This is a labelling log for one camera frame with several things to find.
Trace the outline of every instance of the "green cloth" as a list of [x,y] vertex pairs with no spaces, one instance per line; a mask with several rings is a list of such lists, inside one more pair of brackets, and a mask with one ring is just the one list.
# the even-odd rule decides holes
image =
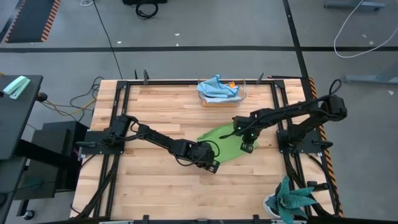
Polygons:
[[[217,143],[218,147],[220,148],[220,154],[218,157],[215,158],[215,160],[220,163],[229,161],[246,153],[241,150],[242,136],[232,135],[225,139],[219,138],[220,136],[231,134],[233,131],[234,131],[234,124],[230,123],[218,127],[216,129],[213,129],[210,132],[200,136],[198,138],[198,142],[210,140]],[[217,155],[218,153],[217,147],[212,142],[208,142],[208,144],[211,145],[212,150]],[[253,147],[254,148],[257,147],[257,142],[254,142]]]

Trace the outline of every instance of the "blue towel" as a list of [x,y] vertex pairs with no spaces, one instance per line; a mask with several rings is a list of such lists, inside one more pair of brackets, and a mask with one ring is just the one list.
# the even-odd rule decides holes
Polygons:
[[222,84],[218,79],[220,75],[215,75],[214,78],[203,81],[197,86],[197,90],[207,97],[212,98],[229,98],[238,94],[239,87],[231,88],[228,85]]

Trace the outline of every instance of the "black metal frame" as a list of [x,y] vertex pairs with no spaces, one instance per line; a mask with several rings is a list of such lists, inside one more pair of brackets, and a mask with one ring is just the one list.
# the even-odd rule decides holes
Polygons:
[[[236,81],[236,80],[222,80],[222,81],[230,82],[230,81]],[[123,88],[125,89],[125,92],[124,92],[123,105],[121,108],[121,114],[126,114],[128,101],[129,101],[130,89],[134,85],[197,85],[197,83],[198,83],[198,80],[162,80],[162,81],[150,80],[148,76],[146,76],[145,80],[143,80],[143,81],[141,81],[141,80],[132,80],[132,81],[120,80],[117,82],[117,85],[116,85],[116,92],[115,92],[114,101],[113,101],[111,121],[110,121],[109,125],[115,119],[116,114],[118,112],[120,94],[121,94],[121,90]],[[277,97],[277,88],[279,88],[280,94],[282,95],[283,105],[284,106],[288,105],[287,94],[286,94],[285,85],[284,85],[283,80],[261,80],[261,79],[246,80],[246,84],[248,84],[248,85],[270,85],[272,99],[274,101],[275,108],[279,108],[279,100]],[[292,120],[288,119],[287,124],[291,125]],[[277,125],[278,125],[279,130],[283,130],[284,127],[283,127],[282,122],[279,122]],[[284,157],[284,161],[290,160],[290,155],[288,152],[284,152],[282,154]],[[292,156],[295,159],[296,172],[297,172],[300,180],[302,180],[302,182],[305,182],[299,153],[293,153]],[[120,157],[120,155],[118,155],[118,154],[114,155],[113,166],[116,166],[116,168],[118,167],[118,164],[119,164],[119,157]],[[103,164],[101,167],[101,174],[99,177],[99,184],[98,184],[99,189],[102,187],[105,187],[105,186],[103,186],[103,184],[104,184],[104,180],[105,180],[105,177],[107,174],[108,163],[109,163],[109,155],[104,155]],[[114,175],[109,183],[109,194],[108,194],[108,198],[107,198],[107,202],[106,202],[105,216],[101,216],[101,217],[99,216],[101,203],[102,203],[101,196],[100,196],[97,204],[94,207],[93,218],[73,219],[73,220],[67,220],[67,221],[62,221],[62,222],[58,222],[58,223],[91,223],[91,222],[98,223],[99,220],[109,221],[110,217],[111,217],[112,206],[113,206],[116,178],[117,178],[117,175]],[[295,188],[292,180],[290,181],[289,184],[290,184],[291,189]],[[331,200],[332,200],[332,203],[335,204],[335,198],[332,197],[332,193],[333,192],[331,192]],[[307,213],[307,215],[311,216],[310,207],[305,207],[305,212]],[[151,220],[150,222],[151,223],[197,223],[197,224],[201,224],[201,223],[219,223],[220,221],[219,220]],[[256,224],[258,223],[258,224],[260,224],[260,223],[272,223],[272,220],[261,220],[261,219],[259,219],[258,215],[253,215],[252,220],[223,220],[223,222],[224,223],[237,223],[237,224],[238,223],[256,223]],[[144,215],[143,220],[134,220],[134,223],[148,224],[149,216]]]

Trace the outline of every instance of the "black mat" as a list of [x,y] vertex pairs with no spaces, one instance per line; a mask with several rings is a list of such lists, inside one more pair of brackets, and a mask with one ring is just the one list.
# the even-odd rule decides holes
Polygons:
[[60,0],[23,0],[6,43],[45,42],[59,5]]

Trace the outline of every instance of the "white cable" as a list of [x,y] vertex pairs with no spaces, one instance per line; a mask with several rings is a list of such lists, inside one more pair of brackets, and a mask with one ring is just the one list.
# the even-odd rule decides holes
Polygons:
[[353,57],[357,57],[357,56],[360,56],[360,55],[363,55],[363,54],[372,52],[373,50],[376,50],[376,49],[382,47],[383,45],[385,45],[386,43],[388,43],[388,42],[393,38],[393,36],[397,33],[397,31],[398,31],[398,26],[397,26],[397,28],[395,29],[394,33],[392,33],[392,35],[390,36],[390,38],[388,38],[388,39],[387,39],[385,42],[383,42],[381,45],[379,45],[379,46],[377,46],[377,47],[375,47],[375,48],[373,48],[373,49],[371,49],[371,50],[368,50],[368,51],[365,51],[365,52],[361,52],[361,53],[356,54],[356,55],[350,55],[350,56],[342,56],[342,55],[340,55],[340,54],[337,52],[337,50],[336,50],[336,41],[337,41],[337,38],[340,36],[340,33],[341,33],[341,31],[343,30],[344,26],[346,25],[348,19],[349,19],[349,18],[351,17],[351,15],[355,12],[355,10],[362,4],[363,1],[364,1],[364,0],[361,0],[361,2],[356,6],[356,8],[351,12],[351,14],[350,14],[350,15],[347,17],[347,19],[344,21],[343,25],[342,25],[341,28],[340,28],[340,31],[337,33],[337,36],[336,36],[336,38],[335,38],[335,41],[334,41],[334,43],[333,43],[333,47],[335,48],[335,53],[337,54],[337,56],[339,56],[339,57],[341,57],[341,58],[353,58]]
[[80,5],[86,7],[86,6],[90,6],[90,5],[92,5],[92,4],[94,3],[94,0],[91,0],[90,3],[88,3],[88,4],[83,4],[83,2],[85,2],[85,1],[87,1],[87,0],[81,0]]

